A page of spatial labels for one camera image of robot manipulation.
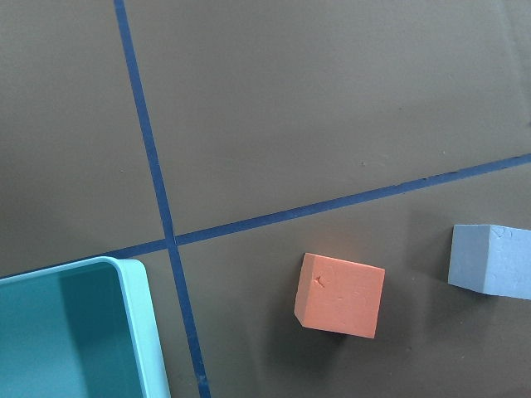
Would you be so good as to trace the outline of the orange foam block left side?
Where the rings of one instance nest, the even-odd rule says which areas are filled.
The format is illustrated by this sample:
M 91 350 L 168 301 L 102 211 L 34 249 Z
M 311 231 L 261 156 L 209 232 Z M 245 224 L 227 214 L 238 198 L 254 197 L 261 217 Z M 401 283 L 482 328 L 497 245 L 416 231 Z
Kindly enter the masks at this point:
M 373 339 L 385 270 L 306 253 L 295 295 L 301 326 Z

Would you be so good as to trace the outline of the light blue block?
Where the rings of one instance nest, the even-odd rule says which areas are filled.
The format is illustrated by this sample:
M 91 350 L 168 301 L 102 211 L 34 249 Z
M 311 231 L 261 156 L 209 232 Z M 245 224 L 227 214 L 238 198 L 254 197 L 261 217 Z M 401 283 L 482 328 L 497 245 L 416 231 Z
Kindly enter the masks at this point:
M 447 283 L 476 293 L 530 299 L 530 231 L 455 225 Z

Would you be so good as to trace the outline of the teal plastic bin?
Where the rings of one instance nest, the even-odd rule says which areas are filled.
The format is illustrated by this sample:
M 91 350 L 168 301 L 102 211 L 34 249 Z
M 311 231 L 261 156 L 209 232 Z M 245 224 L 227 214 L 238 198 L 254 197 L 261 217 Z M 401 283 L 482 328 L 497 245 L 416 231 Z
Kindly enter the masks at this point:
M 95 257 L 1 279 L 3 397 L 169 397 L 144 265 Z

